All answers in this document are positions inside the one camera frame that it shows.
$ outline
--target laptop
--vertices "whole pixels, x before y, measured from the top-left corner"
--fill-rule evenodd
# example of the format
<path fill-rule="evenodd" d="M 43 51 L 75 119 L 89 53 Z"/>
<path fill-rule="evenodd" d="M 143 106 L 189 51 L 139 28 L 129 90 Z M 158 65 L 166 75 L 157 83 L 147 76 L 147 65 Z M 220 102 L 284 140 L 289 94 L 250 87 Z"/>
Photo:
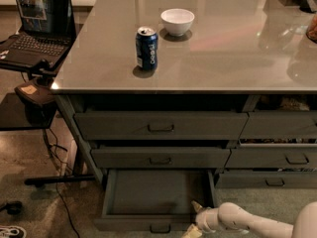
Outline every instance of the laptop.
<path fill-rule="evenodd" d="M 75 38 L 71 0 L 16 0 L 22 26 L 0 46 L 0 66 L 54 70 Z"/>

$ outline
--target shoe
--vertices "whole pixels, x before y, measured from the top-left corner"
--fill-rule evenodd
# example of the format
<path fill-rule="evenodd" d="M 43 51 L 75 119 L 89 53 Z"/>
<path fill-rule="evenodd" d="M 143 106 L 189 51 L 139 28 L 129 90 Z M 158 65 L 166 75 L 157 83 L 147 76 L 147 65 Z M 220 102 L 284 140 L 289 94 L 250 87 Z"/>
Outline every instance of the shoe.
<path fill-rule="evenodd" d="M 0 226 L 0 237 L 25 238 L 27 237 L 27 231 L 20 226 Z"/>

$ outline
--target drawer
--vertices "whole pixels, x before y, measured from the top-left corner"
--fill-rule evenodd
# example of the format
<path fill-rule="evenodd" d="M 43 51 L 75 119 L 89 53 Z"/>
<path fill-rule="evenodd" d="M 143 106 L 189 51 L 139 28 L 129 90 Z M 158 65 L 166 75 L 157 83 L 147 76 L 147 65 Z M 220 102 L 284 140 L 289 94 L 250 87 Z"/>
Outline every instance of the drawer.
<path fill-rule="evenodd" d="M 237 140 L 247 114 L 235 112 L 91 111 L 74 120 L 85 140 Z"/>
<path fill-rule="evenodd" d="M 316 188 L 317 172 L 227 172 L 219 174 L 217 188 Z"/>
<path fill-rule="evenodd" d="M 104 231 L 184 231 L 193 223 L 196 200 L 214 205 L 208 171 L 110 170 L 102 216 Z"/>
<path fill-rule="evenodd" d="M 249 113 L 241 139 L 317 138 L 316 111 Z"/>
<path fill-rule="evenodd" d="M 317 168 L 317 148 L 233 149 L 226 168 L 314 169 Z"/>
<path fill-rule="evenodd" d="M 142 143 L 143 141 L 133 142 L 132 146 L 122 143 L 125 147 L 103 145 L 99 149 L 93 149 L 91 156 L 98 168 L 199 169 L 224 168 L 230 155 L 229 149 L 201 147 L 198 144 L 206 144 L 199 141 L 192 144 L 188 141 Z"/>

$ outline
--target concrete floor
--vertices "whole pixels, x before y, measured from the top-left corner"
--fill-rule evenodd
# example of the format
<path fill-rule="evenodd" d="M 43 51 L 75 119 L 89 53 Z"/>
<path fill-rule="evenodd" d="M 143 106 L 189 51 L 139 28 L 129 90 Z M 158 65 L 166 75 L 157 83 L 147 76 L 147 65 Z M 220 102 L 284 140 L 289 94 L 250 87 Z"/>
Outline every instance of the concrete floor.
<path fill-rule="evenodd" d="M 77 23 L 84 23 L 87 13 L 76 13 Z M 0 41 L 5 40 L 20 26 L 15 11 L 0 11 Z M 0 69 L 0 100 L 16 85 L 23 82 L 18 72 Z M 53 120 L 52 130 L 58 137 L 58 144 L 70 148 L 71 135 L 62 118 Z M 54 137 L 48 131 L 50 142 Z M 57 154 L 66 160 L 67 153 L 58 150 Z M 11 216 L 0 212 L 0 225 L 24 227 L 27 237 L 55 238 L 77 237 L 71 229 L 65 206 L 61 201 L 56 184 L 44 187 L 24 185 L 29 177 L 57 176 L 59 162 L 48 155 L 41 130 L 0 132 L 0 202 L 21 200 L 23 211 Z M 93 225 L 93 219 L 101 214 L 103 188 L 95 181 L 60 183 L 61 192 L 74 227 L 83 238 L 174 238 L 182 232 L 151 234 L 150 232 L 101 232 Z M 300 209 L 317 200 L 315 189 L 216 189 L 219 202 L 231 201 L 253 214 L 293 223 Z M 218 233 L 207 237 L 256 237 Z"/>

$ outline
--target bowl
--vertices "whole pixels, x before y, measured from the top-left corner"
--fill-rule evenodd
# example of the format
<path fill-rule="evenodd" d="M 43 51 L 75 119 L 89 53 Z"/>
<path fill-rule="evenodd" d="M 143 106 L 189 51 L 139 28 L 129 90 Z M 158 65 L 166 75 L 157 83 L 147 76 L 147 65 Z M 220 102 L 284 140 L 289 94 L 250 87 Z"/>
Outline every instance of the bowl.
<path fill-rule="evenodd" d="M 195 15 L 184 9 L 170 9 L 160 14 L 162 23 L 172 36 L 182 36 L 191 27 Z"/>

